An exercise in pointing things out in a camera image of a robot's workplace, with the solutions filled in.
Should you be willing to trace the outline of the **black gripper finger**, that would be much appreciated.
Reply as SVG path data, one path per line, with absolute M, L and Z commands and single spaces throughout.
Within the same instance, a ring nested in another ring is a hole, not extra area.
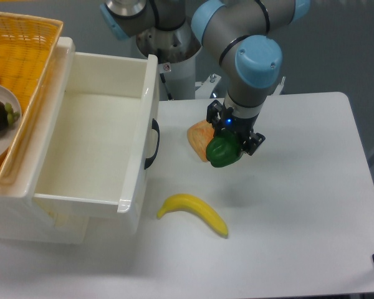
M 250 132 L 249 135 L 241 139 L 241 151 L 252 156 L 265 140 L 264 135 Z
M 206 121 L 215 131 L 221 131 L 224 128 L 223 113 L 224 105 L 218 100 L 214 100 L 207 107 Z

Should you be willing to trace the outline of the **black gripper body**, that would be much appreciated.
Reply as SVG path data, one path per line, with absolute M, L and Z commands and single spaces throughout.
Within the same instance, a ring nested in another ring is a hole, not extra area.
M 227 130 L 236 134 L 241 140 L 248 140 L 254 132 L 254 125 L 257 115 L 252 118 L 239 118 L 233 115 L 232 108 L 222 107 L 216 112 L 214 117 L 214 135 L 217 136 L 221 131 Z

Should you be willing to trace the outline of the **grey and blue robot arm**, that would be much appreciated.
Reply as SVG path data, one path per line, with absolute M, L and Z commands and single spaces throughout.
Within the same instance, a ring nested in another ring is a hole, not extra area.
M 184 1 L 104 1 L 102 16 L 120 40 L 136 39 L 142 55 L 177 64 L 205 49 L 229 77 L 223 103 L 213 103 L 207 121 L 215 133 L 237 136 L 253 154 L 264 142 L 254 124 L 280 72 L 282 52 L 270 31 L 305 16 L 309 1 L 241 1 L 228 6 L 206 1 L 186 15 Z

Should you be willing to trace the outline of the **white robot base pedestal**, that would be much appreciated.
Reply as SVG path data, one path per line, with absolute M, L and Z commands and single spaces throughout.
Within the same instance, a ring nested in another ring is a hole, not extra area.
M 142 56 L 157 56 L 162 99 L 195 98 L 196 57 L 201 44 L 191 29 L 189 17 L 174 31 L 155 27 L 143 31 L 137 35 L 136 44 Z

